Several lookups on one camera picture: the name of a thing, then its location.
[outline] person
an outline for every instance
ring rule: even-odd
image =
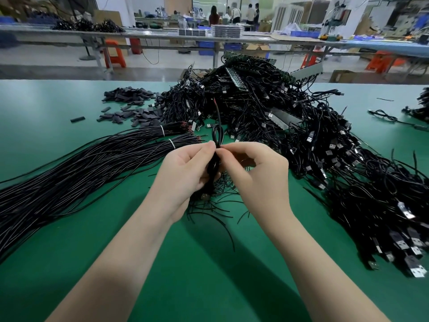
[[[252,8],[252,4],[249,4],[249,8],[247,9],[246,14],[246,24],[253,26],[253,20],[255,18],[255,9]],[[251,27],[246,27],[245,31],[250,31]]]
[[[259,3],[255,4],[255,18],[253,19],[255,31],[259,28]]]
[[[233,7],[233,10],[231,11],[232,23],[239,23],[240,22],[241,13],[240,13],[240,10],[237,9],[237,2],[233,2],[231,4],[231,6]]]
[[[165,157],[142,204],[47,322],[128,319],[170,227],[183,216],[189,197],[208,181],[206,166],[214,153],[283,256],[314,322],[389,321],[294,216],[287,159],[262,143],[234,142],[216,149],[210,141]]]
[[[215,5],[212,6],[212,10],[210,11],[210,16],[208,17],[208,25],[218,25],[220,16],[217,14],[217,8]]]

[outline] person's right hand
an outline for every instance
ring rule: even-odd
[[[261,227],[276,215],[290,214],[285,157],[258,142],[234,142],[216,149],[222,167],[239,189],[244,204]],[[254,167],[246,171],[244,167]]]

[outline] green tabletop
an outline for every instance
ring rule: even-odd
[[[0,179],[29,171],[100,136],[130,127],[96,122],[103,92],[144,87],[162,92],[175,82],[0,80]],[[314,84],[312,91],[338,88],[330,105],[352,123],[352,131],[389,157],[429,173],[427,132],[371,117],[383,109],[419,124],[400,110],[418,107],[422,86]],[[377,97],[394,102],[379,100]],[[116,103],[112,108],[119,108]],[[70,119],[85,116],[72,124]],[[43,321],[84,274],[140,204],[157,168],[130,177],[87,209],[42,228],[0,265],[0,320]],[[428,278],[405,276],[377,257],[379,271],[369,271],[344,229],[290,176],[292,209],[334,261],[395,322],[427,321]],[[222,203],[234,218],[223,227],[208,216],[184,217],[169,231],[143,287],[130,321],[309,321],[282,257],[239,203]],[[423,258],[429,268],[429,260]]]

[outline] forearm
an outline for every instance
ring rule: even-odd
[[[171,226],[144,201],[47,319],[126,321]]]
[[[290,208],[274,216],[275,223],[266,223],[264,230],[286,261],[313,321],[389,321],[308,234]]]

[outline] person's left hand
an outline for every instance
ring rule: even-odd
[[[172,222],[185,212],[189,197],[208,181],[206,166],[215,153],[213,141],[171,151],[162,162],[146,199],[158,201]]]

